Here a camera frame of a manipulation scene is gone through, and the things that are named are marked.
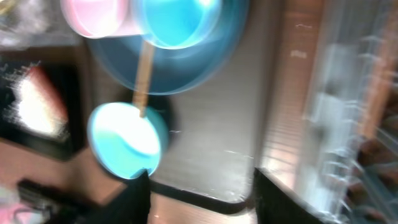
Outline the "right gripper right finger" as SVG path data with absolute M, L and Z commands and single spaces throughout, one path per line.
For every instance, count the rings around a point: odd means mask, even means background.
M 259 169 L 254 169 L 254 203 L 259 224 L 322 224 Z

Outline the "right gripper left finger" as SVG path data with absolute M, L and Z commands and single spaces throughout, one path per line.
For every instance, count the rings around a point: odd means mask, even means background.
M 150 180 L 146 170 L 106 206 L 90 215 L 92 224 L 146 224 L 150 212 Z

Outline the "light blue bowl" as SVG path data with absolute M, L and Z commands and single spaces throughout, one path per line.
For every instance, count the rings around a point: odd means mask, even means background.
M 105 103 L 90 114 L 87 136 L 97 161 L 120 179 L 152 175 L 169 145 L 169 129 L 156 110 L 145 116 L 132 103 Z

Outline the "wooden chopstick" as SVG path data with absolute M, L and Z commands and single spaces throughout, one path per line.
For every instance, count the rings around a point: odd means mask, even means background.
M 132 102 L 139 110 L 139 116 L 141 118 L 144 118 L 146 113 L 154 53 L 155 47 L 151 43 L 143 40 L 136 72 L 136 89 L 134 90 L 132 98 Z

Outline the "pile of rice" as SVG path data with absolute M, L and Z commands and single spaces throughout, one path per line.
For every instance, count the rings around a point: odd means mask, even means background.
M 70 136 L 67 107 L 39 66 L 23 66 L 4 76 L 14 99 L 2 110 L 5 122 L 35 136 L 64 142 Z

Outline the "pink cup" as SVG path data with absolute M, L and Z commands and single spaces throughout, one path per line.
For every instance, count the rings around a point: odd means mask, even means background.
M 140 35 L 130 0 L 60 0 L 68 25 L 88 39 Z

